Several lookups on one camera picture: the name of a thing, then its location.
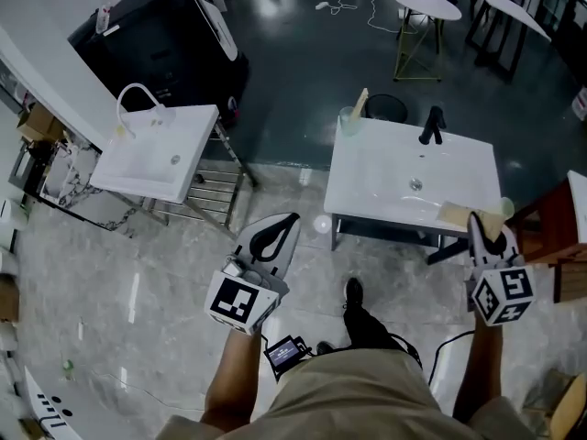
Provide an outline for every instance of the washbasin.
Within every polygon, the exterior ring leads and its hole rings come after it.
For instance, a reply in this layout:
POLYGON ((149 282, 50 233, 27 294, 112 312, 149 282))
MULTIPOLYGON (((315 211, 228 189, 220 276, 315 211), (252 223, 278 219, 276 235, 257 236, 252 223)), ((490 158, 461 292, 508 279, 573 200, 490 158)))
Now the washbasin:
POLYGON ((218 118, 215 105, 154 107, 120 114, 90 183, 100 189, 181 204, 218 118))
POLYGON ((358 122, 349 137, 338 124, 325 211, 462 233, 464 228, 437 220, 444 202, 499 207, 491 144, 443 131, 441 145, 422 145, 422 127, 358 122))

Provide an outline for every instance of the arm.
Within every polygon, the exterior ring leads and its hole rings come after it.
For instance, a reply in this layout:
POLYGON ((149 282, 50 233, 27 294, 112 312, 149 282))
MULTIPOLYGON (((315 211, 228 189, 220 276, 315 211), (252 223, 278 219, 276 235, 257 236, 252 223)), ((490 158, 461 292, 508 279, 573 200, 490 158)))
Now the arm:
POLYGON ((231 330, 208 393, 201 422, 230 432, 250 422, 257 400, 260 331, 231 330))
POLYGON ((452 414, 458 421, 465 424, 485 403, 502 395, 503 344, 502 327, 487 326, 475 311, 469 362, 452 414))

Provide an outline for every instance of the black faucet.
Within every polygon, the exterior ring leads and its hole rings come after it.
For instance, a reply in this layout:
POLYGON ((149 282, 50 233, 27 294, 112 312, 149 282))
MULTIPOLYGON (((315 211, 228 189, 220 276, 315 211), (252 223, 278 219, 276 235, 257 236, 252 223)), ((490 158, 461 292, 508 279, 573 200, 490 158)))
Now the black faucet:
POLYGON ((437 142, 437 145, 442 144, 442 136, 440 135, 441 128, 447 128, 447 125, 444 122, 444 116, 442 115, 442 109, 438 106, 432 106, 430 108, 428 120, 424 126, 424 132, 418 137, 418 140, 420 140, 422 145, 428 145, 428 143, 430 143, 430 138, 434 133, 434 140, 437 142))

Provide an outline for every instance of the black pants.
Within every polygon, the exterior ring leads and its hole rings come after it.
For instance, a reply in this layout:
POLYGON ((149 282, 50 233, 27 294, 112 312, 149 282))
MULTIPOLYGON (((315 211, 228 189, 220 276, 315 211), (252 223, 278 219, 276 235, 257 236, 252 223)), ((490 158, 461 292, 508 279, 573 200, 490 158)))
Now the black pants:
POLYGON ((350 337, 350 346, 342 350, 353 348, 401 350, 411 355, 418 365, 422 367, 420 356, 415 348, 400 336, 388 333, 385 326, 377 321, 377 318, 371 316, 362 306, 348 306, 344 314, 344 320, 350 337), (407 349, 403 348, 395 339, 404 342, 407 349))

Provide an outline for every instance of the beige shirt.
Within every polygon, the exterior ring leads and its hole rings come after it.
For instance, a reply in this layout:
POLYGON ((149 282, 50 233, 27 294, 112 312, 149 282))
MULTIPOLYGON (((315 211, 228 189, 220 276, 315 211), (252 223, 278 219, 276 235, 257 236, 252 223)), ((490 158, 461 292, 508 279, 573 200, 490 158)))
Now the beige shirt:
POLYGON ((485 404, 466 425, 443 414, 422 370, 400 351, 356 349, 298 365, 271 408, 233 432, 174 416, 158 440, 534 438, 506 398, 485 404))

